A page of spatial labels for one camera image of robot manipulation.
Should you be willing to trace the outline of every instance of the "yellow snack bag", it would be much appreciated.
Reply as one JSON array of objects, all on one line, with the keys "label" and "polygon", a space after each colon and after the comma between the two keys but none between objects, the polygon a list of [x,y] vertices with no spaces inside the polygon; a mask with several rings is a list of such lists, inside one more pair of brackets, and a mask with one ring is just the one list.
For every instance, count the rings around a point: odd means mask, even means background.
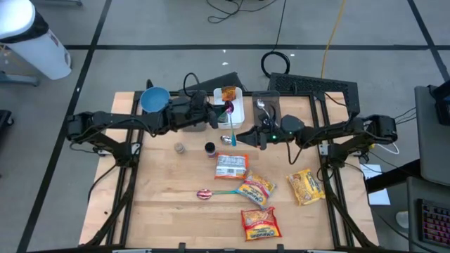
[{"label": "yellow snack bag", "polygon": [[269,207],[265,210],[240,211],[245,240],[281,237],[274,210],[275,207]]},{"label": "yellow snack bag", "polygon": [[244,183],[236,191],[257,203],[261,208],[264,208],[274,189],[274,183],[263,179],[260,175],[253,173],[253,171],[249,171]]},{"label": "yellow snack bag", "polygon": [[299,205],[308,205],[325,198],[325,193],[311,175],[310,169],[304,169],[286,177],[294,188]]}]

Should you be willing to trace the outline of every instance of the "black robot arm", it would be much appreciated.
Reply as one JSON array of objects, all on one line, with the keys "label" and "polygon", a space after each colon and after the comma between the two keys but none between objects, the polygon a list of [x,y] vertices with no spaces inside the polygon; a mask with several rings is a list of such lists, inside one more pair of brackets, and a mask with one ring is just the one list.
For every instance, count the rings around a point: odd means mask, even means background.
[{"label": "black robot arm", "polygon": [[118,143],[102,134],[105,129],[143,129],[152,136],[184,127],[209,122],[213,129],[218,127],[217,117],[227,107],[212,105],[205,100],[206,93],[199,91],[192,98],[180,97],[170,100],[159,112],[144,115],[123,115],[107,112],[83,112],[67,117],[67,139],[72,143],[88,142],[95,152],[109,152],[119,166],[132,166],[135,148],[128,143]]},{"label": "black robot arm", "polygon": [[328,165],[343,167],[349,154],[356,151],[367,153],[374,143],[389,144],[397,140],[395,120],[388,116],[372,115],[356,117],[346,122],[314,128],[305,126],[296,117],[286,115],[281,119],[279,128],[254,126],[251,130],[236,136],[237,140],[261,150],[267,143],[295,142],[301,149],[320,144],[322,141],[353,136],[341,144],[321,145],[321,154],[326,155]]}]

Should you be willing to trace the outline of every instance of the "concrete floor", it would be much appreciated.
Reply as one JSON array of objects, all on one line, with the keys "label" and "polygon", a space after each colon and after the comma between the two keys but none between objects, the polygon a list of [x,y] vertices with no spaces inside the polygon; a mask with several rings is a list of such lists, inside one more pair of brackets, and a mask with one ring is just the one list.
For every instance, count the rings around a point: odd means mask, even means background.
[{"label": "concrete floor", "polygon": [[[330,36],[340,1],[287,0],[280,45],[324,45]],[[0,108],[12,110],[15,125],[0,146],[0,252],[15,252],[49,160],[80,72],[90,63],[75,112],[108,111],[118,91],[142,90],[147,78],[169,90],[181,88],[184,75],[195,72],[201,80],[236,71],[251,91],[266,89],[269,80],[259,68],[267,50],[258,44],[276,40],[283,1],[257,13],[239,13],[218,24],[207,16],[220,15],[205,1],[186,0],[112,0],[99,45],[178,45],[177,50],[95,50],[92,59],[87,49],[92,42],[106,0],[84,0],[82,8],[54,1],[34,1],[37,10],[50,24],[56,36],[71,45],[73,71],[69,77],[51,81],[18,59],[0,68],[7,72],[35,74],[41,85],[1,85]],[[230,4],[211,0],[224,8]],[[436,45],[450,44],[450,18],[447,0],[415,0],[425,25]],[[263,4],[247,0],[244,7]],[[349,0],[333,44],[339,45],[424,45],[427,42],[407,0]],[[248,49],[226,51],[183,50],[184,45],[252,45]],[[282,50],[290,57],[291,74],[319,77],[322,50]],[[439,51],[450,64],[450,51]],[[284,63],[268,58],[267,69],[283,72]],[[413,88],[443,83],[430,50],[348,50],[330,51],[325,78],[357,82],[361,115],[373,113],[396,116],[414,106]],[[399,126],[397,141],[401,153],[394,156],[384,150],[374,152],[393,164],[401,165],[418,158],[416,124]],[[86,195],[92,184],[95,155],[69,150],[64,143],[56,170],[38,218],[28,251],[76,247],[86,211]],[[380,163],[383,171],[389,165]],[[394,215],[406,209],[406,186],[388,189],[392,205],[373,207],[397,229]],[[388,249],[407,250],[408,243],[392,232],[374,215],[380,244]]]}]

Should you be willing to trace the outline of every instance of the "wooden table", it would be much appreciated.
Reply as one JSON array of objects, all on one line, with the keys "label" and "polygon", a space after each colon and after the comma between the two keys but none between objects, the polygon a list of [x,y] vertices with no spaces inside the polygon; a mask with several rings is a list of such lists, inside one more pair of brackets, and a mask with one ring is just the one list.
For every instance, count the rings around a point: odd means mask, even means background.
[{"label": "wooden table", "polygon": [[[130,113],[133,95],[132,92],[116,93],[111,111]],[[330,95],[338,102],[345,103],[341,93]],[[245,122],[236,131],[237,134],[247,131],[253,125],[251,97],[245,97],[244,104]],[[282,115],[294,115],[305,125],[313,125],[308,98],[281,97],[280,104]],[[327,100],[326,104],[331,124],[348,119],[345,107],[331,100]],[[316,175],[319,168],[316,147],[303,150],[297,163],[289,165],[285,144],[268,144],[265,151],[242,143],[232,148],[222,145],[219,140],[221,135],[229,133],[229,130],[214,130],[208,126],[206,131],[198,133],[169,132],[156,138],[145,134],[126,246],[177,248],[180,242],[185,242],[186,247],[191,249],[276,249],[276,245],[281,243],[286,249],[332,249],[326,201],[320,200],[299,207],[286,181],[288,174],[302,169],[310,168]],[[107,135],[124,141],[126,131],[109,129]],[[343,140],[344,138],[335,141],[339,143]],[[241,195],[217,195],[206,201],[196,197],[196,192],[202,188],[233,190],[241,184],[241,181],[233,179],[214,180],[216,161],[207,159],[204,151],[208,141],[213,141],[218,151],[248,154],[250,169],[276,183],[277,188],[269,198],[269,204],[276,208],[275,215],[282,238],[245,241],[240,211],[256,209],[257,206]],[[176,142],[184,144],[184,154],[179,155],[174,151]],[[296,154],[298,147],[290,147],[291,152]],[[350,157],[347,162],[359,166],[357,158]],[[112,164],[114,159],[111,156],[101,157],[96,178]],[[102,180],[92,192],[80,243],[91,239],[107,219],[106,214],[111,212],[118,171],[116,169]],[[345,167],[340,171],[350,216],[368,239],[378,244],[361,172],[352,167]],[[342,219],[337,211],[336,217],[341,245],[345,245]],[[119,241],[121,225],[122,217],[119,217],[115,242]]]}]

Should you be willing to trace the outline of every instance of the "food package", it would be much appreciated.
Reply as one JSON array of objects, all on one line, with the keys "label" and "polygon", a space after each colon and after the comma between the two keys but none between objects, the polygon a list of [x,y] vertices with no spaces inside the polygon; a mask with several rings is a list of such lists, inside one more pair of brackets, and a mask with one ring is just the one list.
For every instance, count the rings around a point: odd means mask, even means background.
[{"label": "food package", "polygon": [[236,86],[222,87],[222,101],[233,101],[236,99]]},{"label": "food package", "polygon": [[249,171],[244,183],[236,191],[264,208],[274,189],[274,183],[263,179],[253,171]]},{"label": "food package", "polygon": [[245,240],[281,237],[274,215],[275,207],[265,210],[240,211]]},{"label": "food package", "polygon": [[299,205],[308,205],[325,198],[325,193],[312,177],[310,169],[304,169],[286,178],[294,189]]},{"label": "food package", "polygon": [[244,179],[248,168],[248,155],[217,155],[215,179]]}]

